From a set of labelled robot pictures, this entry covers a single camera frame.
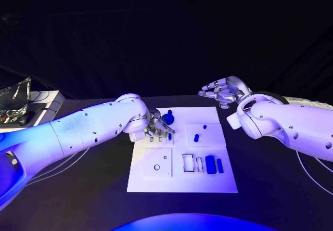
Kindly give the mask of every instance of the blue rectangular block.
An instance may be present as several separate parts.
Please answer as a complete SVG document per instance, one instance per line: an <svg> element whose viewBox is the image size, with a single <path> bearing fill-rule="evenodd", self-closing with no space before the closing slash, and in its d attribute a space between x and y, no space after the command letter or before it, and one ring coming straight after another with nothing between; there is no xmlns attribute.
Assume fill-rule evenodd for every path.
<svg viewBox="0 0 333 231"><path fill-rule="evenodd" d="M218 159L218 169L220 169L220 173L224 173L224 167L223 167L221 159Z"/></svg>
<svg viewBox="0 0 333 231"><path fill-rule="evenodd" d="M215 174L217 173L217 167L215 167L215 159L213 155L208 155L205 157L207 160L207 172L208 174Z"/></svg>

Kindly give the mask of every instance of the white cable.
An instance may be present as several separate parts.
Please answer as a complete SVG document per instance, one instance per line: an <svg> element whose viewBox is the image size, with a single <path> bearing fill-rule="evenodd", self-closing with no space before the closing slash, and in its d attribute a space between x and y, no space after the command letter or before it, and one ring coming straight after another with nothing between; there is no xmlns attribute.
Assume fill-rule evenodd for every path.
<svg viewBox="0 0 333 231"><path fill-rule="evenodd" d="M326 164L321 161L321 159L316 157L316 160L322 164L322 166L333 173L333 170L326 166Z"/></svg>
<svg viewBox="0 0 333 231"><path fill-rule="evenodd" d="M51 173L53 171L55 171L77 155L79 153L76 153L55 168L53 168L48 172L45 172L44 174L41 174L40 176L35 176L31 181L34 181L37 178L40 178L41 176L47 175L48 173Z"/></svg>
<svg viewBox="0 0 333 231"><path fill-rule="evenodd" d="M305 165L303 165L303 162L302 162L302 160L301 160L301 165L302 165L302 167L303 167L303 169L305 169L305 171L306 171L306 173L308 173L308 175L309 175L309 177L312 178L312 180L315 181L315 183L319 185L319 187L333 196L333 193L319 184L319 182L313 179L313 177L312 177L312 175L311 175L311 173L308 172L308 169L306 169L306 167L305 167Z"/></svg>
<svg viewBox="0 0 333 231"><path fill-rule="evenodd" d="M74 166L74 164L79 162L79 160L83 158L83 156L86 155L87 151L90 150L90 148L86 150L84 154L81 155L81 157L73 162L73 164L64 169L61 170L58 173L53 174L51 176L40 179L40 180L35 180L32 181L27 186L32 185L34 183L38 183L40 181L48 179L50 177L54 177L55 175L58 175L60 173L63 173L67 169L70 169L71 166Z"/></svg>

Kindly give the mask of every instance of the circular hole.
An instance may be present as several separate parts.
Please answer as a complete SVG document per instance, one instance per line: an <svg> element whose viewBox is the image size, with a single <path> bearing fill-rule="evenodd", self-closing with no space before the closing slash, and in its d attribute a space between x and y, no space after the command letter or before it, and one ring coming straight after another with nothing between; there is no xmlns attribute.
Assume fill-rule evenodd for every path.
<svg viewBox="0 0 333 231"><path fill-rule="evenodd" d="M325 146L326 146L328 149L331 149L332 148L332 143L328 142Z"/></svg>

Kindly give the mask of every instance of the black table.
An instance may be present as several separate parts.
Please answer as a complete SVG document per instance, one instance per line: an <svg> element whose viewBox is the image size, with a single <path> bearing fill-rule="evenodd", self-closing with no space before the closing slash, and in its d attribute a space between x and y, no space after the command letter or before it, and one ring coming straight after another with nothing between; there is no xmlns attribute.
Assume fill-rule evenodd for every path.
<svg viewBox="0 0 333 231"><path fill-rule="evenodd" d="M195 95L143 100L148 107L217 106L217 101ZM68 100L57 117L106 101ZM279 140L254 140L243 129L231 129L226 118L236 108L218 113L240 193L128 193L135 144L122 133L93 147L64 173L25 188L0 212L0 230L106 231L168 213L226 215L279 230L333 230L333 197ZM306 163L313 159L303 158Z"/></svg>

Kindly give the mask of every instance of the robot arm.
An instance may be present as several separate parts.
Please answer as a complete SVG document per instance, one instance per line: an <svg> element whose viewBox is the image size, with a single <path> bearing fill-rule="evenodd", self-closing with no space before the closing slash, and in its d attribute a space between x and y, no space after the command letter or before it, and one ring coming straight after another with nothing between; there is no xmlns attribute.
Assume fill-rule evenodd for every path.
<svg viewBox="0 0 333 231"><path fill-rule="evenodd" d="M136 94L126 94L115 102L91 106L50 123L0 133L0 210L50 164L110 140L122 131L130 134L132 141L145 139L152 131L175 133L161 120L159 111L151 113ZM17 168L8 155L17 159Z"/></svg>
<svg viewBox="0 0 333 231"><path fill-rule="evenodd" d="M333 110L289 104L283 97L256 94L236 76L204 86L200 95L215 98L224 109L230 108L228 103L240 103L227 118L233 129L243 127L254 139L272 136L289 148L333 161Z"/></svg>

